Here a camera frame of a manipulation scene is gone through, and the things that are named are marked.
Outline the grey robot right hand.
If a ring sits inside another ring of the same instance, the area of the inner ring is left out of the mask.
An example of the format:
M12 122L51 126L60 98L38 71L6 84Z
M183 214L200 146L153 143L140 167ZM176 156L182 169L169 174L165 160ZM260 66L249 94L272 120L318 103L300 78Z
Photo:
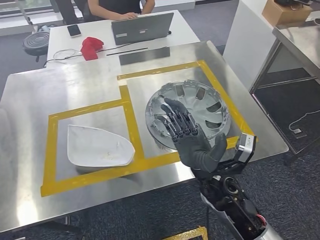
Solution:
M217 168L227 147L223 132L218 133L211 146L202 128L183 103L167 97L164 102L161 108L166 117L158 115L157 118L171 135L183 164L208 173Z

